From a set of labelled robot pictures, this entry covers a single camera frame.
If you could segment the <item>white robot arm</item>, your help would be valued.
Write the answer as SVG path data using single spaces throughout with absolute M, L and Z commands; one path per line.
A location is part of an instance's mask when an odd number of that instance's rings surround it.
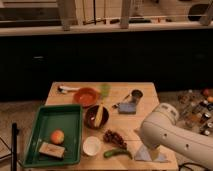
M 213 138 L 176 126 L 179 112 L 160 103 L 142 121 L 139 137 L 149 149 L 163 145 L 213 171 Z

